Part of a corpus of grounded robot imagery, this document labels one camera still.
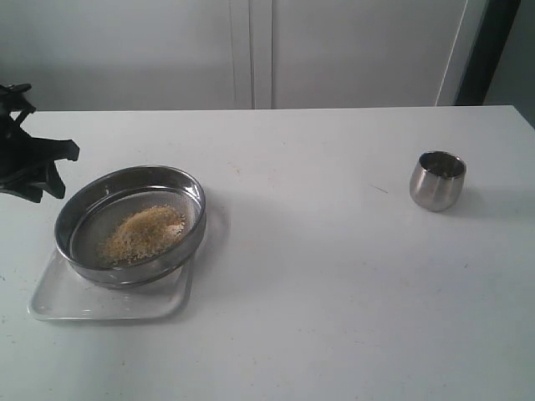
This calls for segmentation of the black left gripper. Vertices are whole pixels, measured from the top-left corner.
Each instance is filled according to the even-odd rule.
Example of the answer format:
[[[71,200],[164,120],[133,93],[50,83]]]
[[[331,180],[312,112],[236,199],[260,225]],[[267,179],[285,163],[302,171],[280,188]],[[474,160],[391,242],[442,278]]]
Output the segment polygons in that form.
[[[44,192],[63,199],[65,185],[54,161],[77,161],[79,147],[73,140],[34,138],[21,127],[36,111],[24,96],[31,88],[1,87],[1,192],[33,203],[39,203]]]

